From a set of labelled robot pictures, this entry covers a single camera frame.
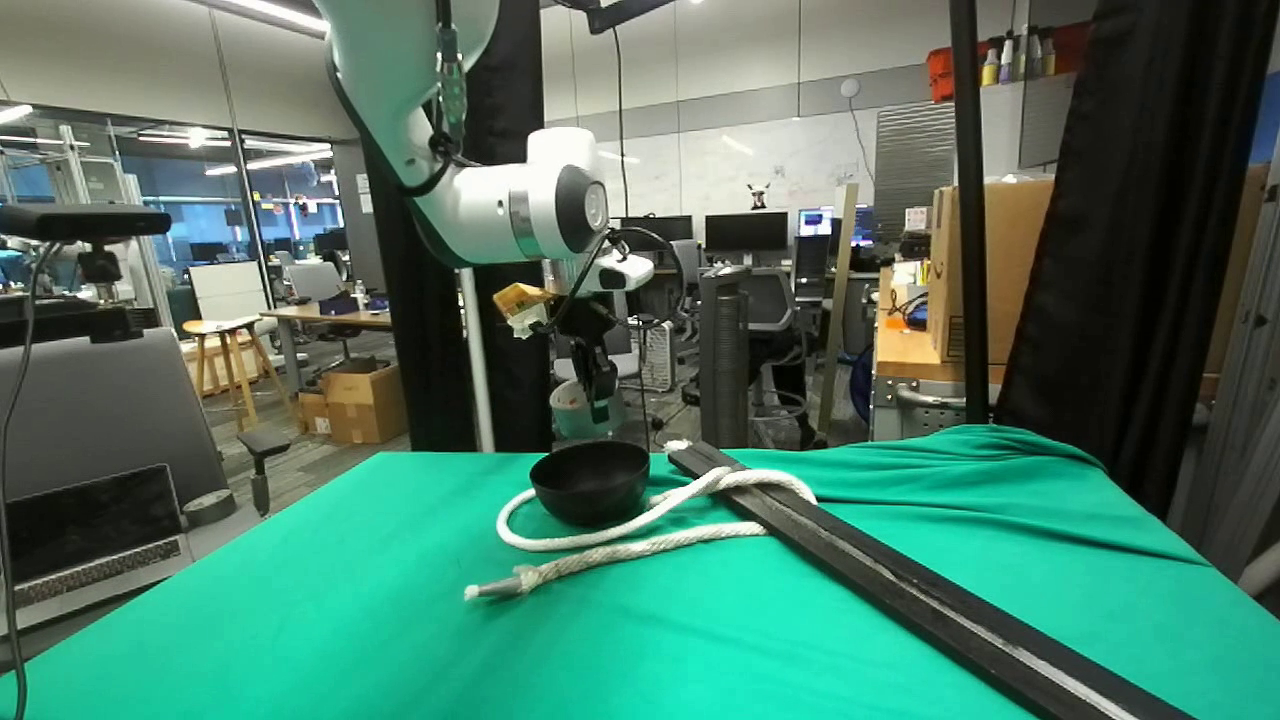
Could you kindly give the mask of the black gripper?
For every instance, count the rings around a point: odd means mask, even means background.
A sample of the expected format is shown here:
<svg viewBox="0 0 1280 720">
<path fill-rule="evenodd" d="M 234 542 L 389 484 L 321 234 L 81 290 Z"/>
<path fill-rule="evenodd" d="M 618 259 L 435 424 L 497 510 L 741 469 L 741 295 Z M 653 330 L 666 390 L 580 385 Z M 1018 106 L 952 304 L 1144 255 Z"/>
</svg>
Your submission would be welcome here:
<svg viewBox="0 0 1280 720">
<path fill-rule="evenodd" d="M 547 318 L 551 335 L 571 352 L 597 424 L 613 418 L 616 364 L 605 352 L 605 335 L 616 323 L 618 316 L 609 290 L 561 295 Z"/>
</svg>

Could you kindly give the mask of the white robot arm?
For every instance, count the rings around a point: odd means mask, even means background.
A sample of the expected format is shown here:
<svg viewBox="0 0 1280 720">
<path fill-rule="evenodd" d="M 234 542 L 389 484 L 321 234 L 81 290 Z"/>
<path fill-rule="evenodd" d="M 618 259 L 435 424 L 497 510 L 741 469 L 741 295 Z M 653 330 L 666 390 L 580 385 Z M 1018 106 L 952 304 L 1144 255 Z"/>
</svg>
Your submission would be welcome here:
<svg viewBox="0 0 1280 720">
<path fill-rule="evenodd" d="M 316 0 L 340 97 L 448 266 L 582 255 L 609 232 L 586 127 L 537 127 L 524 160 L 464 149 L 467 72 L 498 28 L 498 0 Z"/>
</svg>

